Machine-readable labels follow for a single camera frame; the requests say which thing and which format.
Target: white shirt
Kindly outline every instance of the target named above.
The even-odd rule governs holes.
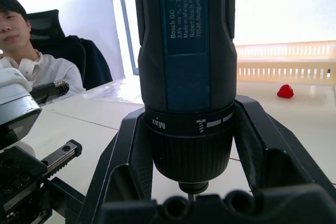
[[[70,87],[68,93],[58,99],[54,99],[52,102],[85,91],[80,72],[75,64],[63,58],[55,59],[52,55],[43,55],[38,51],[37,53],[39,59],[35,62],[38,62],[38,64],[34,67],[32,79],[30,80],[30,78],[27,78],[28,81],[32,82],[33,88],[41,84],[65,80]]]

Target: white headphones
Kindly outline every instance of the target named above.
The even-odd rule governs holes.
[[[41,66],[41,64],[43,63],[43,55],[40,52],[38,52],[38,54],[39,54],[38,60],[32,61],[29,59],[22,59],[20,65],[16,63],[16,61],[13,60],[12,58],[4,57],[0,60],[0,69],[16,68],[23,74],[23,76],[28,81],[34,81],[33,77],[36,74],[39,66]]]

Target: white table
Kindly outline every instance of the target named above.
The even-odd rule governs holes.
[[[142,104],[101,100],[95,94],[108,93],[113,83],[98,87],[63,101],[43,107],[43,112],[32,131],[23,141],[30,144],[37,158],[44,158],[68,140],[83,145],[82,155],[75,158],[57,176],[81,193],[86,194],[100,154],[117,133],[121,120]],[[334,119],[335,96],[332,87],[293,86],[295,96],[285,100],[276,96],[279,85],[239,83],[238,94],[258,100],[264,109],[292,130],[332,182],[336,182],[333,162],[336,157]],[[139,91],[136,85],[130,89]],[[231,158],[239,159],[233,146]],[[224,197],[233,189],[248,191],[248,184],[239,161],[231,159],[227,169],[212,180],[206,193]],[[153,173],[152,197],[162,203],[172,195],[183,195],[177,182]],[[63,223],[55,214],[48,223]]]

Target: white wall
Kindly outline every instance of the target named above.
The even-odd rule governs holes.
[[[66,35],[92,40],[110,67],[114,80],[124,77],[112,0],[18,0],[27,13],[59,9]]]

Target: robotic arm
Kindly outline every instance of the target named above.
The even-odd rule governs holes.
[[[123,119],[86,197],[44,180],[49,193],[36,200],[49,204],[39,206],[80,224],[336,223],[336,189],[298,139],[257,101],[236,95],[234,6],[235,0],[136,0],[145,107]],[[253,195],[195,197],[225,170],[233,137]],[[189,200],[151,200],[153,162]],[[13,213],[11,221],[21,223],[3,206],[3,218]]]

